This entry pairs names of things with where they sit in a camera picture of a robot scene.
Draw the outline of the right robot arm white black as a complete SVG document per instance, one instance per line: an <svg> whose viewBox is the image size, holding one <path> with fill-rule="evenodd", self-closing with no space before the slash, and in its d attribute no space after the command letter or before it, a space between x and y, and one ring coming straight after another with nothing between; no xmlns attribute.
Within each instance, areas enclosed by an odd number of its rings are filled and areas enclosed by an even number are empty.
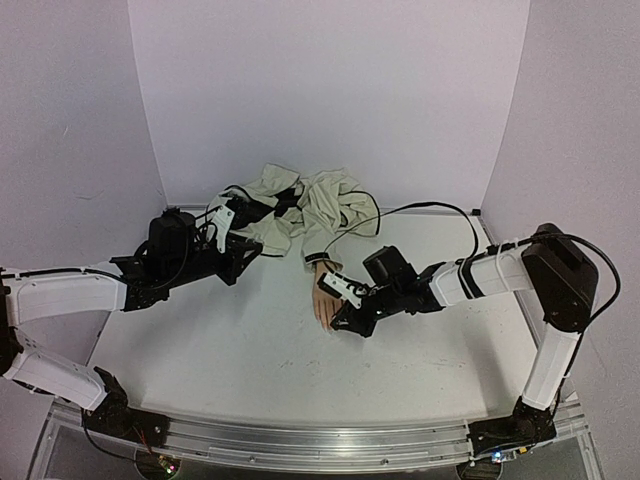
<svg viewBox="0 0 640 480"><path fill-rule="evenodd" d="M475 449L517 448L553 439L559 396L593 311L599 272L585 243L556 225L540 225L529 238L491 245L466 259L417 272L394 246L363 262L369 285L340 273L321 275L318 286L343 302L335 330L373 334L377 323L399 313L431 314L494 296L529 297L544 324L524 389L507 416L475 421L468 437Z"/></svg>

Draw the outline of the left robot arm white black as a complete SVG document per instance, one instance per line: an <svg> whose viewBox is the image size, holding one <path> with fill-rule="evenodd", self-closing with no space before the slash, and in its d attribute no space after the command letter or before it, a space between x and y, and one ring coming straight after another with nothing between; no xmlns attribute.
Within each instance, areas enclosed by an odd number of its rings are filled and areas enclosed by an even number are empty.
<svg viewBox="0 0 640 480"><path fill-rule="evenodd" d="M169 208L149 224L130 256L98 267L62 267L1 275L1 376L94 413L116 437L135 416L114 375L81 366L30 339L22 325L91 311L131 312L168 300L170 292L216 276L232 286L263 246L233 232L235 213L215 207L199 216Z"/></svg>

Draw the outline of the mannequin hand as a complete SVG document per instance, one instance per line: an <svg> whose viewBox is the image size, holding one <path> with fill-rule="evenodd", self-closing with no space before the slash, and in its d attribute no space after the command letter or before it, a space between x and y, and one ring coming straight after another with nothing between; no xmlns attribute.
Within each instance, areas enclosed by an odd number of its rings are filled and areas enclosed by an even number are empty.
<svg viewBox="0 0 640 480"><path fill-rule="evenodd" d="M331 271L340 272L341 270L342 266L340 264L328 260L318 261L314 264L314 281L312 288L313 311L316 320L321 324L322 328L329 333L333 331L331 322L335 314L342 307L343 301L323 291L319 286L319 281L323 274L330 273Z"/></svg>

